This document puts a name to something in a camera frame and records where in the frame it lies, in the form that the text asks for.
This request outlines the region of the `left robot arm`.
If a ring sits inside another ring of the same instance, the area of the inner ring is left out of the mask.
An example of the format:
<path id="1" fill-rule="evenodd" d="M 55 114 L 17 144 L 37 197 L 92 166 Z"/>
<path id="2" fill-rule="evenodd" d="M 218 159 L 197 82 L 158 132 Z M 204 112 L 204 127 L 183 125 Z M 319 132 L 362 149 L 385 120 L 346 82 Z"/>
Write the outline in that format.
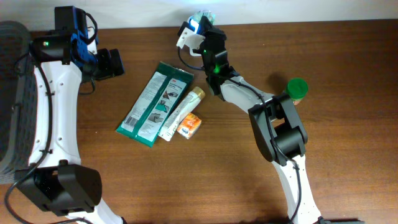
<path id="1" fill-rule="evenodd" d="M 29 46 L 38 94 L 35 138 L 29 168 L 16 172 L 14 187 L 64 223 L 123 224 L 102 198 L 99 172 L 82 166 L 76 140 L 80 85 L 122 75 L 123 63 L 117 49 L 97 49 L 91 14 L 75 6 L 54 13 L 54 30 Z"/>

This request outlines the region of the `white tube gold cap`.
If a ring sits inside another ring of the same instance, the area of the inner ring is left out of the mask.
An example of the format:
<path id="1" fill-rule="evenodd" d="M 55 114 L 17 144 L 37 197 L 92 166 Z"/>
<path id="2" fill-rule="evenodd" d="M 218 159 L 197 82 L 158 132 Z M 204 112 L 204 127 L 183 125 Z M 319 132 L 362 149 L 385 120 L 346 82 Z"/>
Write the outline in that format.
<path id="1" fill-rule="evenodd" d="M 180 104 L 174 109 L 171 115 L 166 119 L 165 123 L 160 129 L 160 136 L 166 141 L 170 141 L 176 132 L 179 124 L 183 119 L 192 112 L 205 97 L 205 92 L 198 86 L 190 91 Z"/>

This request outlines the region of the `teal tissue pack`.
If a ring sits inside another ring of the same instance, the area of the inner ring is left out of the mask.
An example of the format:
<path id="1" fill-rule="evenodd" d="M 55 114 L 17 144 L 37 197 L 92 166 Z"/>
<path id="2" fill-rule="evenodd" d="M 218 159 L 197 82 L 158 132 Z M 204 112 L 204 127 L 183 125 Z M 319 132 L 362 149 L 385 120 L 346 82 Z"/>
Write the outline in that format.
<path id="1" fill-rule="evenodd" d="M 201 11 L 194 13 L 194 15 L 192 16 L 192 19 L 195 22 L 199 23 L 203 16 L 207 17 L 211 24 L 214 23 L 216 16 L 209 10 L 201 10 Z"/>

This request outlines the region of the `green lid jar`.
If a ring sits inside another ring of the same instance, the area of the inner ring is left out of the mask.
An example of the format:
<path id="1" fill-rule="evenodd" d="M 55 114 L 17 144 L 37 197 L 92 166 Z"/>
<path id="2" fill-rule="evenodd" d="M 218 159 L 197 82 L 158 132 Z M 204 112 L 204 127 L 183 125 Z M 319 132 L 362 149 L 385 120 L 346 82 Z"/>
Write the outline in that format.
<path id="1" fill-rule="evenodd" d="M 308 84 L 302 78 L 293 78 L 288 81 L 284 92 L 290 96 L 293 104 L 297 105 L 308 93 Z"/>

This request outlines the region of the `orange tissue pack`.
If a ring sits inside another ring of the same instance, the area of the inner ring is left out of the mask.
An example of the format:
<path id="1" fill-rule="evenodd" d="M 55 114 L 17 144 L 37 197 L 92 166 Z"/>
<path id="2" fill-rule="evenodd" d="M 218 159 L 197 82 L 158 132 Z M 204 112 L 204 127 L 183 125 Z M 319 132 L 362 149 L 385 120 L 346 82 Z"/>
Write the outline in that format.
<path id="1" fill-rule="evenodd" d="M 179 124 L 177 132 L 186 139 L 190 139 L 198 130 L 202 120 L 193 113 L 189 113 Z"/>

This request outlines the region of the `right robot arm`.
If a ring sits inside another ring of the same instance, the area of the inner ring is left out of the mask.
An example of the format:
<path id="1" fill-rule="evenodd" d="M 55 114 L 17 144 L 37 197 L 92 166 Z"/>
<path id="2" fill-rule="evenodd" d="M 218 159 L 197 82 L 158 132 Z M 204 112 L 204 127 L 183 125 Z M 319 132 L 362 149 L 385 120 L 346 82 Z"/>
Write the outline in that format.
<path id="1" fill-rule="evenodd" d="M 228 62 L 225 33 L 206 16 L 197 32 L 204 37 L 196 51 L 203 59 L 206 82 L 214 95 L 248 113 L 256 145 L 279 176 L 289 223 L 324 223 L 305 167 L 308 134 L 290 96 L 266 95 L 244 81 Z"/>

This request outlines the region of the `green wipes package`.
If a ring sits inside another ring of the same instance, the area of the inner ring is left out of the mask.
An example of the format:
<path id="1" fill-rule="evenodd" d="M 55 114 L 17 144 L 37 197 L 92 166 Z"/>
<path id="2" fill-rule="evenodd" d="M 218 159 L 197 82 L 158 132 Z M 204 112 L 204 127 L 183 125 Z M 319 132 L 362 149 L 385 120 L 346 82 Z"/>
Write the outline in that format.
<path id="1" fill-rule="evenodd" d="M 192 81 L 192 73 L 160 62 L 116 132 L 152 147 Z"/>

